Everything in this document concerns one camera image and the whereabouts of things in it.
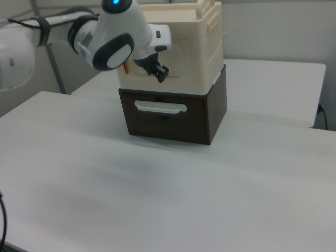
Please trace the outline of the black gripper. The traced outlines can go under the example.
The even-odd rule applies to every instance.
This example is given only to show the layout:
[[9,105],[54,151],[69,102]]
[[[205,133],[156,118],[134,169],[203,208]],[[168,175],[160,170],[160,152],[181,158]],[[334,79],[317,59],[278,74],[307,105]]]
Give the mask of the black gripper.
[[159,83],[162,83],[169,75],[169,68],[159,65],[158,53],[149,55],[143,59],[133,59],[134,63],[145,69],[148,75],[156,76]]

